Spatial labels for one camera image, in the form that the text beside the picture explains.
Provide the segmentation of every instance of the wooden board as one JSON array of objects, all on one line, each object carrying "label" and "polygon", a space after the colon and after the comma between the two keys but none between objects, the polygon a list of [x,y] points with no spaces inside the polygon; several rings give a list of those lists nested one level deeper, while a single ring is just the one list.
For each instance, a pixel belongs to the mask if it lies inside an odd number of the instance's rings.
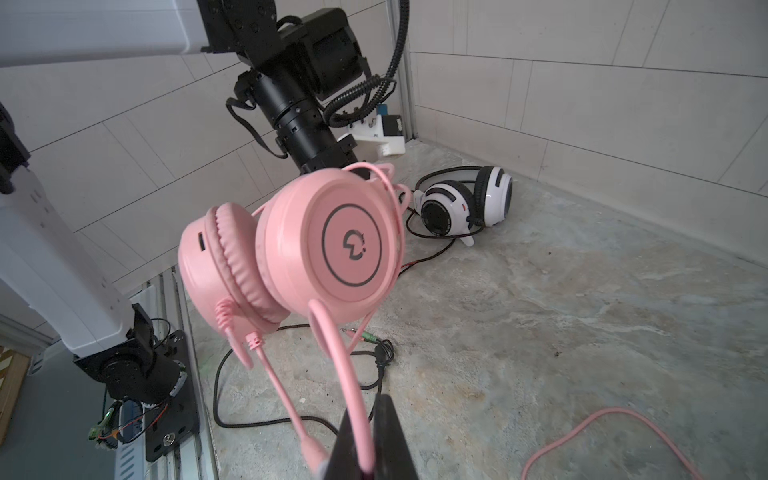
[{"label": "wooden board", "polygon": [[0,346],[0,445],[8,433],[13,407],[28,367],[28,356]]}]

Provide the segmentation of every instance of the headphones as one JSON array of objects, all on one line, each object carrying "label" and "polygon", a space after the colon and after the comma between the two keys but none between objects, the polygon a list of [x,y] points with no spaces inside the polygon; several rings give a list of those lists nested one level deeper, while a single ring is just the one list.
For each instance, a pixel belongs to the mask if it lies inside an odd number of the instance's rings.
[{"label": "headphones", "polygon": [[[370,180],[351,171],[362,168],[374,174]],[[372,474],[376,454],[349,353],[402,265],[402,215],[411,191],[392,185],[393,174],[391,164],[362,162],[317,170],[287,184],[253,214],[237,204],[213,207],[181,235],[179,267],[190,298],[248,369],[253,361],[243,343],[256,351],[314,474],[328,454],[304,429],[262,349],[263,335],[291,312],[308,318],[339,374],[360,469]],[[406,196],[402,203],[396,190]],[[338,325],[361,317],[344,346]]]},{"label": "headphones", "polygon": [[[474,190],[465,184],[475,184]],[[512,177],[500,167],[438,170],[421,177],[413,192],[426,229],[440,238],[459,238],[467,247],[475,244],[472,235],[507,217],[511,199]],[[470,233],[472,226],[480,229]]]}]

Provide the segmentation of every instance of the gray stone table surface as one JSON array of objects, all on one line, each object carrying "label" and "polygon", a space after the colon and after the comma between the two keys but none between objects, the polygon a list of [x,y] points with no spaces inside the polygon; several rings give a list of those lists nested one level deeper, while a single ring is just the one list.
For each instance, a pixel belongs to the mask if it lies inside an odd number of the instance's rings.
[{"label": "gray stone table surface", "polygon": [[[395,163],[412,186],[474,161],[412,141]],[[395,345],[384,392],[419,477],[519,478],[544,444],[623,406],[656,422],[704,478],[768,478],[766,271],[532,180],[514,185],[504,223],[404,274],[368,328]],[[406,260],[445,244],[409,235]],[[189,307],[210,414],[229,346]],[[265,348],[298,410],[338,425],[343,396],[311,332],[276,333]],[[372,382],[372,359],[353,358]],[[227,422],[286,415],[258,362],[247,372],[231,357],[220,394]],[[373,391],[363,395],[370,407]],[[330,449],[333,435],[307,425]],[[222,479],[311,478],[290,425],[212,431]],[[529,478],[689,476],[646,426],[612,415]]]}]

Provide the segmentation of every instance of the pink ear cushion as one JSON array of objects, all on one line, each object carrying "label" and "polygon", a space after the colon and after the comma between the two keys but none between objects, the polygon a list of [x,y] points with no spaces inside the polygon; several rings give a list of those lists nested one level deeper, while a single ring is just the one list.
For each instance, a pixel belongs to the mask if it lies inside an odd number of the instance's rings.
[{"label": "pink ear cushion", "polygon": [[252,309],[260,317],[255,319],[257,323],[260,319],[269,322],[265,330],[271,332],[290,312],[270,295],[261,280],[253,248],[256,227],[248,211],[237,204],[224,204],[206,215],[206,230],[214,233],[208,237],[219,240],[211,242],[211,253],[228,290],[246,313]]}]

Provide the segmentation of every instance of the black ear cushion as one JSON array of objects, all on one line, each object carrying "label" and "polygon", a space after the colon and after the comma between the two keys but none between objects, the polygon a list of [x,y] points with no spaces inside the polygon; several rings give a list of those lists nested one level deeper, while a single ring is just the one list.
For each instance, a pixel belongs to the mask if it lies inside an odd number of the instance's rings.
[{"label": "black ear cushion", "polygon": [[475,208],[475,198],[472,196],[472,192],[467,188],[466,185],[464,185],[460,181],[456,180],[444,180],[440,182],[441,184],[446,184],[450,187],[454,187],[458,192],[464,197],[464,201],[467,202],[467,207],[469,207],[469,216],[472,219],[477,218],[477,209]]},{"label": "black ear cushion", "polygon": [[488,190],[488,182],[491,180],[492,173],[493,167],[483,167],[475,180],[475,208],[483,221],[485,221],[485,192]]}]

